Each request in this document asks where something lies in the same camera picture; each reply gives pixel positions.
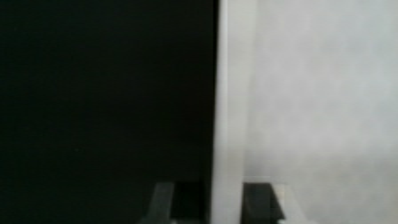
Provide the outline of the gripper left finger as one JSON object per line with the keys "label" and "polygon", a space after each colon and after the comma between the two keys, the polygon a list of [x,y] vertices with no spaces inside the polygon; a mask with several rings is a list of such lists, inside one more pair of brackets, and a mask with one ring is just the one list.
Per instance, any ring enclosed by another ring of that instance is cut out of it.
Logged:
{"label": "gripper left finger", "polygon": [[170,218],[174,197],[174,183],[161,182],[154,186],[149,211],[145,215],[145,224],[176,224]]}

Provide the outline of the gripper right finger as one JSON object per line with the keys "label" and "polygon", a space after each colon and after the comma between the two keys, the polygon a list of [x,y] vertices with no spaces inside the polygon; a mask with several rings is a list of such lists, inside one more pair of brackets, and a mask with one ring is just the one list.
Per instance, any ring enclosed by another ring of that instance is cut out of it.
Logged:
{"label": "gripper right finger", "polygon": [[291,195],[272,183],[243,185],[243,224],[293,224]]}

